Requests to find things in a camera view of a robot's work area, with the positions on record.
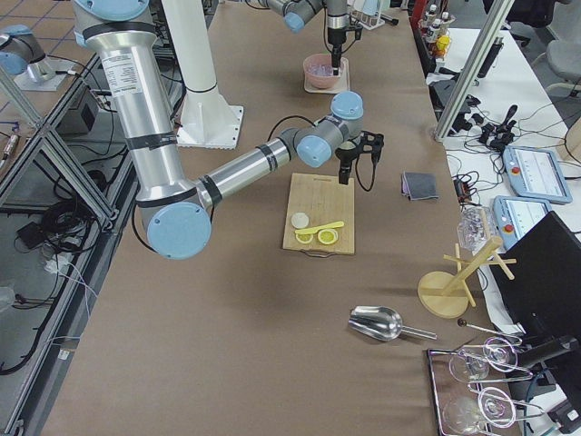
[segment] round wooden base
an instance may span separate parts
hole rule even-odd
[[[418,284],[418,296],[426,309],[440,318],[457,318],[468,308],[468,298],[459,286],[450,295],[442,295],[454,276],[448,272],[434,271],[424,275]]]

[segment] office chair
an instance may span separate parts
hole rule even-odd
[[[551,41],[548,43],[547,51],[535,59],[531,66],[536,66],[544,59],[553,73],[564,80],[547,86],[545,88],[547,94],[556,88],[565,88],[571,96],[576,97],[581,91],[581,44]]]
[[[510,8],[507,15],[507,22],[523,23],[531,27],[546,27],[553,21],[553,10],[555,3],[563,3],[565,5],[571,3],[572,0],[516,0]],[[484,10],[488,14],[494,0],[482,0],[484,3]],[[521,42],[521,47],[525,47],[530,43],[530,38],[523,35],[512,34],[515,40]]]

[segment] metal scoop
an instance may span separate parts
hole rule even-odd
[[[414,329],[403,325],[399,313],[383,306],[357,306],[351,311],[349,326],[379,341],[391,341],[400,334],[435,341],[438,336],[433,332]]]

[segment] blue bordered tablet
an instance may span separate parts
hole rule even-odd
[[[493,211],[505,248],[508,250],[551,211],[543,198],[507,197],[494,199]]]
[[[510,185],[517,195],[559,204],[573,201],[552,150],[509,145],[502,158]]]

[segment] warning label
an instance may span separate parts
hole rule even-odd
[[[120,54],[103,59],[103,69],[113,97],[143,92],[132,54]]]

